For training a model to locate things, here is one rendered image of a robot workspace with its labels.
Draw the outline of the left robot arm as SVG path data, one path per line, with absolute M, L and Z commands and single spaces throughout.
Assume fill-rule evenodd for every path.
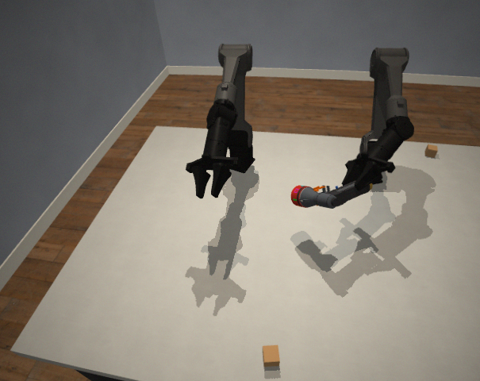
M 402 72 L 408 58 L 407 48 L 375 48 L 372 52 L 370 77 L 374 79 L 374 99 L 371 131 L 362 137 L 356 158 L 373 145 L 383 147 L 392 157 L 403 141 L 413 135 L 407 100 L 402 97 Z

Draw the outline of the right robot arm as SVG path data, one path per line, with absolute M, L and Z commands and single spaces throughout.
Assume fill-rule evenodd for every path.
M 214 103 L 206 118 L 208 133 L 205 142 L 217 140 L 226 144 L 230 157 L 241 160 L 240 168 L 229 169 L 245 173 L 255 161 L 252 126 L 244 120 L 245 75 L 252 69 L 252 46 L 221 44 L 218 59 L 221 67 L 224 66 L 222 83 L 217 86 Z

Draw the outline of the small tan cube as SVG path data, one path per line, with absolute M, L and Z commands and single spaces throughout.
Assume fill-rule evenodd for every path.
M 279 352 L 277 345 L 263 346 L 264 367 L 279 366 Z
M 427 148 L 425 149 L 425 156 L 435 158 L 437 152 L 437 146 L 428 144 Z

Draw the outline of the grey hose nozzle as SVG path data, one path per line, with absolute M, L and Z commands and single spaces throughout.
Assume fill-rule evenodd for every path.
M 296 186 L 291 192 L 291 201 L 294 205 L 305 208 L 317 205 L 334 209 L 336 206 L 343 205 L 346 201 L 356 198 L 361 194 L 366 194 L 373 187 L 371 183 L 358 191 L 355 188 L 355 182 L 356 181 L 348 183 L 342 187 L 336 186 L 336 189 L 334 190 L 330 190 L 330 187 L 326 186 L 327 191 L 325 185 L 315 188 Z M 323 192 L 318 193 L 321 188 Z

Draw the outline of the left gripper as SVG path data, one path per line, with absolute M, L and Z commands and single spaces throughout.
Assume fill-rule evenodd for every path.
M 367 152 L 362 152 L 360 155 L 359 158 L 349 160 L 345 164 L 347 174 L 342 182 L 343 186 L 356 181 L 355 188 L 360 191 L 369 184 L 381 180 L 383 171 L 392 173 L 396 168 L 393 162 L 388 161 L 390 154 L 379 145 L 371 146 Z

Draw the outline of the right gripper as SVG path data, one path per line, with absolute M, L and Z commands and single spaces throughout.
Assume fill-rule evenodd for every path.
M 225 182 L 232 175 L 229 168 L 240 168 L 241 160 L 239 157 L 226 157 L 227 150 L 226 144 L 217 140 L 210 140 L 205 143 L 201 159 L 187 163 L 186 170 L 194 175 L 197 197 L 204 197 L 205 188 L 211 176 L 206 170 L 213 171 L 211 195 L 218 198 Z

